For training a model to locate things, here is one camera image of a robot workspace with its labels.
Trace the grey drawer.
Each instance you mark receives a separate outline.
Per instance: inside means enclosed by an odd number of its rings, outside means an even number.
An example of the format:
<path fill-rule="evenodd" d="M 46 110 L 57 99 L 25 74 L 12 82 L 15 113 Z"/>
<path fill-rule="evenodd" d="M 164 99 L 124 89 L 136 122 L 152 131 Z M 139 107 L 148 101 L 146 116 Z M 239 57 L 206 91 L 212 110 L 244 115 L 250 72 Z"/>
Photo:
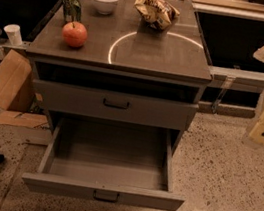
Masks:
<path fill-rule="evenodd" d="M 172 191 L 172 158 L 165 129 L 77 116 L 59 120 L 39 168 L 22 178 L 32 191 L 176 211 L 184 198 Z"/>
<path fill-rule="evenodd" d="M 173 100 L 116 93 L 59 82 L 34 80 L 42 107 L 51 111 L 186 130 L 198 106 Z"/>

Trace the grey top drawer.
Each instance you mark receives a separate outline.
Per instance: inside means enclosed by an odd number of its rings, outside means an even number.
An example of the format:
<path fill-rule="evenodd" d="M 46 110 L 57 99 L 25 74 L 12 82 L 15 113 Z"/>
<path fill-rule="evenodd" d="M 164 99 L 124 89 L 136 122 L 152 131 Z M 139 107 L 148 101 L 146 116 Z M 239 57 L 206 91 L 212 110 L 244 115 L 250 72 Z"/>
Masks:
<path fill-rule="evenodd" d="M 59 82 L 34 80 L 42 107 L 51 111 L 186 130 L 198 106 L 173 100 L 116 93 Z"/>

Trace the grey drawer cabinet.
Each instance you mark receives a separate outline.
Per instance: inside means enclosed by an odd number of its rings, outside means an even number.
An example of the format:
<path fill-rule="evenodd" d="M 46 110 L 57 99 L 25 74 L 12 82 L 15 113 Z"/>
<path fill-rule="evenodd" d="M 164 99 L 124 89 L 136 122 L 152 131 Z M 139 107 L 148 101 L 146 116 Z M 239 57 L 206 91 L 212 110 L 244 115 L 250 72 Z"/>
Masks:
<path fill-rule="evenodd" d="M 176 2 L 181 15 L 170 30 L 162 32 L 146 25 L 134 7 L 135 0 L 119 0 L 110 15 L 100 15 L 91 1 L 81 0 L 83 21 L 88 29 L 83 46 L 74 49 L 66 45 L 60 12 L 31 43 L 27 54 L 34 80 L 198 106 L 212 78 L 191 6 Z M 74 114 L 42 108 L 51 123 Z M 160 128 L 170 132 L 174 146 L 185 131 Z"/>

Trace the crumpled chip bag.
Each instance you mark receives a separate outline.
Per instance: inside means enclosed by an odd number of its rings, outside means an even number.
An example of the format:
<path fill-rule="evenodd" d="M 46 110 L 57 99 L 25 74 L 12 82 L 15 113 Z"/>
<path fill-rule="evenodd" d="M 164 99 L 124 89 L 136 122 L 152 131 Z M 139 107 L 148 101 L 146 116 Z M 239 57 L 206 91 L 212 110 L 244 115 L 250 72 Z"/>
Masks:
<path fill-rule="evenodd" d="M 156 30 L 166 30 L 180 15 L 173 5 L 164 0 L 135 0 L 134 6 L 145 22 Z"/>

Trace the red apple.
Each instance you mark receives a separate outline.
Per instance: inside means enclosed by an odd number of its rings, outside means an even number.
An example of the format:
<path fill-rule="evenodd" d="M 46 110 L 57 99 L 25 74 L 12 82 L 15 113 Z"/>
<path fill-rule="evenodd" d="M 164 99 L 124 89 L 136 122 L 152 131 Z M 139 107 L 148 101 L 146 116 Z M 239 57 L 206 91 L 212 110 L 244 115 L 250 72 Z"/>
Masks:
<path fill-rule="evenodd" d="M 80 48 L 87 40 L 87 29 L 80 22 L 69 22 L 62 28 L 63 40 L 69 47 Z"/>

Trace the green soda can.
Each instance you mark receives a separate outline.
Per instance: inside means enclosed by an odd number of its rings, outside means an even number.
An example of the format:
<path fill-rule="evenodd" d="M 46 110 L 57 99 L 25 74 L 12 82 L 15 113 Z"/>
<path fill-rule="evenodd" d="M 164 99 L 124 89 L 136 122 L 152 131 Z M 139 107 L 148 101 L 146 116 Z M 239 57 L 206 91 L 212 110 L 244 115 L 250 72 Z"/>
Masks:
<path fill-rule="evenodd" d="M 80 22 L 81 15 L 81 3 L 80 0 L 62 0 L 63 4 L 63 13 L 64 13 L 64 21 L 66 23 L 69 22 Z"/>

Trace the flat cardboard piece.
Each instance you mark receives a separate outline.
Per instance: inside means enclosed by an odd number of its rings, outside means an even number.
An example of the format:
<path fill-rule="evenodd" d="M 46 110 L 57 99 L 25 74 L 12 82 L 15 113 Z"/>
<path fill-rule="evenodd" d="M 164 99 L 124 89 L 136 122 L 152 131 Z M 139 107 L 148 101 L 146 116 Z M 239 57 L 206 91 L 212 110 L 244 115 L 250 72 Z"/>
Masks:
<path fill-rule="evenodd" d="M 0 113 L 0 125 L 21 126 L 33 129 L 47 123 L 48 121 L 45 115 L 16 111 L 3 111 Z"/>

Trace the brown cardboard box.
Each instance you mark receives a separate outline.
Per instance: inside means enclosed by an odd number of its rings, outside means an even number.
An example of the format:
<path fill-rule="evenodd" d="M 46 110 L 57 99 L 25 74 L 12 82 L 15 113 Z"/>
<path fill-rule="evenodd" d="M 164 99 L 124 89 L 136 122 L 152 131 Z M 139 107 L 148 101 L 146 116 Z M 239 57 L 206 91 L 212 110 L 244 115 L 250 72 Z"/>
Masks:
<path fill-rule="evenodd" d="M 10 50 L 0 62 L 0 108 L 25 112 L 34 99 L 29 59 Z"/>

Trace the white paper cup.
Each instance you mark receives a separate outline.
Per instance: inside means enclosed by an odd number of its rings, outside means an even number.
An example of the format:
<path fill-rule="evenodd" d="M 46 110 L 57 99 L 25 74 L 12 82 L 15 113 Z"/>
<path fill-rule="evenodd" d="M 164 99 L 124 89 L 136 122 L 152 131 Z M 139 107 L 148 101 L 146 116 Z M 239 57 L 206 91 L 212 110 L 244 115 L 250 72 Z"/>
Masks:
<path fill-rule="evenodd" d="M 22 45 L 22 37 L 21 37 L 21 28 L 18 24 L 9 24 L 4 28 L 7 37 L 9 38 L 9 42 L 11 45 L 21 46 Z"/>

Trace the clear acrylic bracket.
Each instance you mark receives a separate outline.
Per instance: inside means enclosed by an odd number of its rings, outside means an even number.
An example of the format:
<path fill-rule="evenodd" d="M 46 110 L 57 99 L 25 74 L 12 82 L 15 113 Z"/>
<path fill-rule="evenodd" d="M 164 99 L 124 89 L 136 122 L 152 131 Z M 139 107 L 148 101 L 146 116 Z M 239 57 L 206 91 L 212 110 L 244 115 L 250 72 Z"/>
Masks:
<path fill-rule="evenodd" d="M 220 87 L 220 92 L 217 95 L 217 98 L 212 104 L 212 113 L 215 114 L 218 110 L 218 105 L 221 103 L 221 100 L 224 98 L 224 95 L 226 94 L 227 90 L 231 88 L 233 83 L 235 82 L 236 78 L 233 76 L 227 76 L 222 83 L 222 86 Z"/>

